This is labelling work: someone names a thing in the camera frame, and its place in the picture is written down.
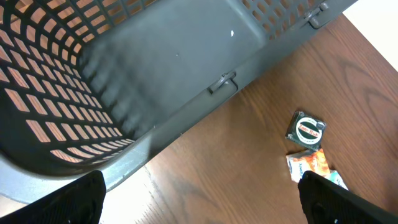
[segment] basket bottom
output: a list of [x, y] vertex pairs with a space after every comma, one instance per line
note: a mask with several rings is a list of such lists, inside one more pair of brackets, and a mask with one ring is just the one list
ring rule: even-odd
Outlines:
[[244, 10], [236, 1], [158, 2], [86, 47], [84, 76], [139, 138], [265, 45]]

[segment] black object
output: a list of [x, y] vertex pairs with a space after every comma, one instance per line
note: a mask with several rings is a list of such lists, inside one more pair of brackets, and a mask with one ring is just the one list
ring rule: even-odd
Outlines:
[[398, 223], [395, 215], [312, 171], [304, 173], [298, 189], [309, 224]]
[[326, 124], [303, 111], [296, 111], [289, 124], [285, 137], [312, 150], [320, 148]]
[[98, 223], [106, 188], [93, 171], [26, 207], [0, 218], [5, 223]]

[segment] wooden table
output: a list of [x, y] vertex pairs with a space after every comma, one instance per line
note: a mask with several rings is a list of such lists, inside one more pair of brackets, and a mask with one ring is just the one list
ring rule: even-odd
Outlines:
[[102, 223], [306, 223], [284, 139], [296, 109], [328, 125], [330, 167], [398, 213], [398, 73], [344, 17], [106, 196]]

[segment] perforated basket wall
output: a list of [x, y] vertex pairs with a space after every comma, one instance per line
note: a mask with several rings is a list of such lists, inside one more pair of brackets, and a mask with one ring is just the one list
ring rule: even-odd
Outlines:
[[[81, 75], [79, 56], [155, 0], [0, 1], [0, 148], [34, 172], [88, 171], [134, 142]], [[315, 0], [243, 0], [272, 40]]]

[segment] crate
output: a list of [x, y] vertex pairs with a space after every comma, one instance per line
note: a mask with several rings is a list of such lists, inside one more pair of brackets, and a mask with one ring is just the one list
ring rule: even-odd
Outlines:
[[3, 183], [117, 186], [353, 2], [0, 1]]

